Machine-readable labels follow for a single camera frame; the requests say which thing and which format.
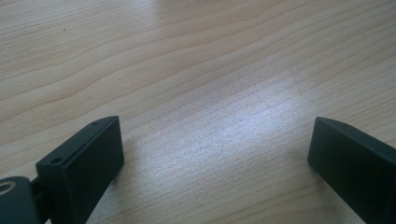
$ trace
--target black object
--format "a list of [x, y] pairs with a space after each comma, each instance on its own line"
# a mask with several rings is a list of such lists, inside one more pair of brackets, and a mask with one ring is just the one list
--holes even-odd
[[396, 223], [396, 149], [317, 118], [308, 162], [366, 223]]
[[99, 119], [39, 161], [32, 183], [0, 180], [0, 223], [85, 223], [123, 163], [119, 118]]

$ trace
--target tabletop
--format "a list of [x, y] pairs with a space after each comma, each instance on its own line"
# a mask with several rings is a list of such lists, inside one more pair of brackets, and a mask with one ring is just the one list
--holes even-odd
[[88, 223], [363, 223], [306, 158], [315, 117], [396, 147], [396, 2], [0, 2], [0, 178], [120, 116]]

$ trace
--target screw hole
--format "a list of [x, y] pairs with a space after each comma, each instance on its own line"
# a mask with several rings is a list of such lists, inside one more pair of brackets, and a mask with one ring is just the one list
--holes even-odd
[[51, 164], [55, 164], [55, 163], [58, 163], [58, 162], [60, 162], [60, 161], [62, 161], [62, 158], [55, 158], [55, 159], [53, 159], [50, 163], [51, 163]]
[[17, 186], [17, 183], [15, 183], [14, 181], [7, 181], [4, 183], [0, 183], [0, 195], [12, 191], [15, 188], [15, 186]]

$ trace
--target black plastic part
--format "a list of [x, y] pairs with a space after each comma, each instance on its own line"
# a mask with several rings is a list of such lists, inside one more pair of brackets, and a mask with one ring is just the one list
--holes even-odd
[[14, 176], [0, 180], [0, 223], [41, 223], [26, 177]]
[[118, 117], [99, 119], [36, 164], [51, 222], [85, 223], [124, 163]]
[[366, 223], [396, 223], [396, 149], [317, 118], [308, 162]]

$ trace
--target light brown wood surface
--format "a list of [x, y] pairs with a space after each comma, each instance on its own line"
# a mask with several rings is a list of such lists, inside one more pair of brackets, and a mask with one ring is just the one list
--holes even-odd
[[88, 223], [362, 223], [306, 157], [317, 116], [396, 147], [396, 2], [1, 1], [0, 178], [112, 115]]

